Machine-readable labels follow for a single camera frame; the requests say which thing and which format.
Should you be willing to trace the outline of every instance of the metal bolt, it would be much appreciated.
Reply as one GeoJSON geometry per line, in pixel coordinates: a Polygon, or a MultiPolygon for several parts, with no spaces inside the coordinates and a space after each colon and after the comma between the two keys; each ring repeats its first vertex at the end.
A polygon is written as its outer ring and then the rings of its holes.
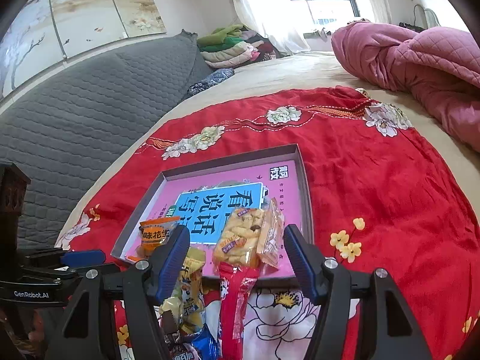
{"type": "Polygon", "coordinates": [[[338,263],[336,259],[326,259],[324,264],[327,268],[330,268],[330,269],[335,269],[338,267],[338,263]]]}
{"type": "Polygon", "coordinates": [[[383,268],[377,268],[375,269],[375,274],[379,277],[379,278],[386,278],[388,276],[388,272],[383,269],[383,268]]]}
{"type": "Polygon", "coordinates": [[[97,275],[98,275],[98,271],[96,269],[90,269],[90,271],[88,271],[86,274],[87,279],[95,279],[97,275]]]}
{"type": "Polygon", "coordinates": [[[143,271],[144,269],[147,269],[148,268],[148,261],[145,260],[145,259],[141,259],[140,261],[138,261],[135,264],[135,268],[140,269],[141,271],[143,271]]]}

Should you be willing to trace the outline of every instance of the red snack wrapper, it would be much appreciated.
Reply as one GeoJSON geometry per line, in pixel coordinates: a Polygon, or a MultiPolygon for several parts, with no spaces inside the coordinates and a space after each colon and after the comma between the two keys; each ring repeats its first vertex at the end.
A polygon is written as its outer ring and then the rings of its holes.
{"type": "Polygon", "coordinates": [[[243,359],[243,319],[247,300],[258,279],[258,269],[234,267],[221,262],[220,320],[218,322],[219,360],[243,359]]]}

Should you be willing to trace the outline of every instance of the green blanket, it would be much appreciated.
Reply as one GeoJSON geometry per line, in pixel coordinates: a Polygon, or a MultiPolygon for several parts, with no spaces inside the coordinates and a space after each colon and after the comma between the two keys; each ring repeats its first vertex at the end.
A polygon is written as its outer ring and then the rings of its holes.
{"type": "Polygon", "coordinates": [[[239,37],[242,33],[242,31],[240,31],[242,27],[243,24],[234,24],[227,28],[217,28],[212,34],[198,38],[197,44],[200,47],[222,44],[227,36],[239,37]]]}
{"type": "Polygon", "coordinates": [[[235,46],[237,43],[240,43],[240,42],[243,42],[243,39],[227,36],[223,41],[223,43],[215,44],[213,46],[200,47],[200,51],[207,51],[208,53],[216,53],[217,51],[224,51],[224,50],[230,49],[231,47],[235,46]]]}

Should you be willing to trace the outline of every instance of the quilted pink fabric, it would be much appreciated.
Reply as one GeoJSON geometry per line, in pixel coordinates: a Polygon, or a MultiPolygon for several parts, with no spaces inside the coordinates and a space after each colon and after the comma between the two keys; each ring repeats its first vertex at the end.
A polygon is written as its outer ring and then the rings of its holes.
{"type": "Polygon", "coordinates": [[[468,32],[355,22],[332,35],[332,47],[349,73],[411,92],[446,132],[480,152],[480,49],[468,32]]]}

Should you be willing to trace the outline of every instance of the gray quilted headboard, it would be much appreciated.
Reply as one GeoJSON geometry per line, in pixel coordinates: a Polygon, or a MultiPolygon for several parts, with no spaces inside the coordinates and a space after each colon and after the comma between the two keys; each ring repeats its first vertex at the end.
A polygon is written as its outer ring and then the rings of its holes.
{"type": "Polygon", "coordinates": [[[127,45],[49,78],[0,115],[0,160],[32,179],[18,245],[53,246],[100,175],[208,76],[196,35],[127,45]]]}

